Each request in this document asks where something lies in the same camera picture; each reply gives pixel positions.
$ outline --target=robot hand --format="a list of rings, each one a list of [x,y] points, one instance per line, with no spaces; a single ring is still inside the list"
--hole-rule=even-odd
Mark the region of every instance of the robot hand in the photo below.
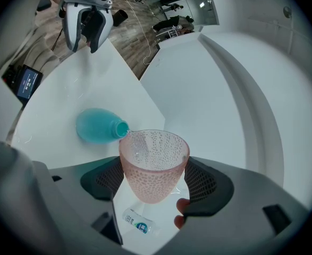
[[[111,0],[61,0],[58,13],[68,48],[76,52],[84,35],[91,53],[97,51],[113,25],[111,8]]]

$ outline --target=black cable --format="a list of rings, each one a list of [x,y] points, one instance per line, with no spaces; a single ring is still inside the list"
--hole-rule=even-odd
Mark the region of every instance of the black cable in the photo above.
[[[60,33],[59,33],[59,36],[56,38],[56,40],[55,40],[55,43],[54,43],[54,45],[53,45],[53,47],[52,47],[52,51],[54,50],[54,48],[55,48],[55,46],[56,46],[56,43],[58,42],[58,40],[59,40],[59,38],[60,38],[60,35],[61,35],[61,32],[63,31],[63,28],[60,30]]]

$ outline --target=wooden floor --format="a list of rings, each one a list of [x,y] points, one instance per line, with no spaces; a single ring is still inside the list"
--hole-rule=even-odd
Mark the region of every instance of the wooden floor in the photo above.
[[[160,20],[166,20],[164,14],[159,10],[160,3],[158,0],[143,0],[144,4],[128,0],[139,18],[141,26],[146,34],[146,37],[151,46],[151,55],[145,59],[145,64],[149,63],[157,53],[155,44],[155,33],[152,26]],[[134,72],[136,77],[140,78],[144,73],[147,65],[143,63],[143,59],[149,55],[149,46],[147,40],[142,33],[139,22],[126,0],[112,0],[112,14],[118,10],[124,10],[129,18],[124,21],[119,27],[113,27],[109,35],[109,39],[118,50],[120,55],[124,58],[128,66]],[[52,2],[52,7],[39,12],[36,16],[36,25],[47,27],[46,42],[49,48],[52,48],[57,36],[62,28],[61,20],[56,17],[58,5]],[[81,40],[80,47],[86,46],[85,41]],[[72,55],[72,52],[67,48],[64,34],[62,33],[54,53],[60,58],[61,61]]]

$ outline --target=white table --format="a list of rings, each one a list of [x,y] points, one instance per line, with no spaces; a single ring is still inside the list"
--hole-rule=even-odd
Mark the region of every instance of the white table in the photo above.
[[[118,156],[118,142],[97,145],[78,137],[75,120],[87,108],[108,109],[131,130],[164,129],[164,116],[106,40],[94,54],[76,52],[46,78],[25,107],[12,146],[49,169]]]
[[[109,40],[90,54],[84,48],[66,59],[39,86],[17,124],[12,146],[38,160],[49,169],[72,166],[118,156],[118,142],[97,145],[83,142],[75,131],[75,120],[86,108],[104,108],[127,121],[132,130],[164,129],[165,118]],[[176,201],[188,198],[181,179],[164,201],[156,205],[140,203],[123,180],[114,207],[124,248],[151,254],[177,232],[173,218],[179,214]],[[123,221],[122,213],[134,208],[163,230],[156,238],[145,235]]]

